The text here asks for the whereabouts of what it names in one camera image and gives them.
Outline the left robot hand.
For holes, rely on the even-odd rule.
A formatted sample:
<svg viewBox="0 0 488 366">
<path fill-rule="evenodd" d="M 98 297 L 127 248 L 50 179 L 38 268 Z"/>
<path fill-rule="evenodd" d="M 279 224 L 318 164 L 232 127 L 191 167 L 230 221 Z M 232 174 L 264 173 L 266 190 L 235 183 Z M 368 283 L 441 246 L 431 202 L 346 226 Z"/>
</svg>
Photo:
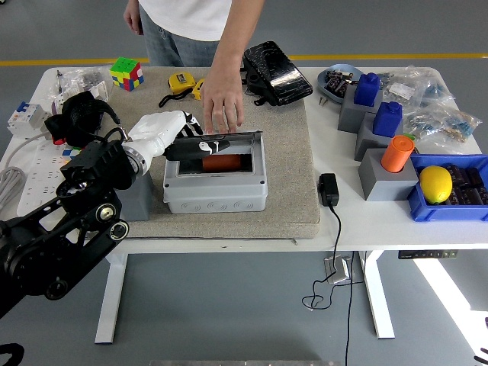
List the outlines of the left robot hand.
<svg viewBox="0 0 488 366">
<path fill-rule="evenodd" d="M 125 151 L 146 164 L 158 156 L 169 161 L 201 159 L 230 147 L 224 136 L 205 135 L 196 117 L 184 111 L 144 115 L 129 137 Z"/>
</svg>

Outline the person's left hand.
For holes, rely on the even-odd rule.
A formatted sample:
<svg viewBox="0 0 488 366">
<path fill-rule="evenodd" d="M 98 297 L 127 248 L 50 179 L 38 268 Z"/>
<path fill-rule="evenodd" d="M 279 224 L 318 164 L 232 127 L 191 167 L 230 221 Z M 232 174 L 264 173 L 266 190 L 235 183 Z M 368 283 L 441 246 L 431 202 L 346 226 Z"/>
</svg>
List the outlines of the person's left hand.
<svg viewBox="0 0 488 366">
<path fill-rule="evenodd" d="M 240 65 L 212 65 L 201 100 L 206 134 L 235 133 L 244 121 Z"/>
</svg>

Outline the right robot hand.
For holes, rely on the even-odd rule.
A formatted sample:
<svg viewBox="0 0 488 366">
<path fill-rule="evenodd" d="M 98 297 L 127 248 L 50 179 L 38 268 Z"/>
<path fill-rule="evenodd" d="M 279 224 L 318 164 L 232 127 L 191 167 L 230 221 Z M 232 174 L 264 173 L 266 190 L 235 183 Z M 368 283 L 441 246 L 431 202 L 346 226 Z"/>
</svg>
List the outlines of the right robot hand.
<svg viewBox="0 0 488 366">
<path fill-rule="evenodd" d="M 487 316 L 484 318 L 484 327 L 486 329 L 488 329 L 488 317 Z M 475 362 L 477 362 L 478 364 L 487 366 L 488 365 L 488 359 L 487 359 L 488 350 L 487 350 L 487 348 L 480 347 L 480 352 L 483 353 L 483 355 L 474 355 L 473 360 Z"/>
</svg>

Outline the person's right hand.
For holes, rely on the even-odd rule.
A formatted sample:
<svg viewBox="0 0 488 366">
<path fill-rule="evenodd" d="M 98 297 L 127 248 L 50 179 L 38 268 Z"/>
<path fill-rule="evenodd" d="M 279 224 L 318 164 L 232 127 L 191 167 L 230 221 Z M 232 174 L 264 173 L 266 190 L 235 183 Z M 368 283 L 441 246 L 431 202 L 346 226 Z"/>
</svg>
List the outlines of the person's right hand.
<svg viewBox="0 0 488 366">
<path fill-rule="evenodd" d="M 138 0 L 128 0 L 124 10 L 124 20 L 135 35 L 143 36 L 143 25 Z"/>
</svg>

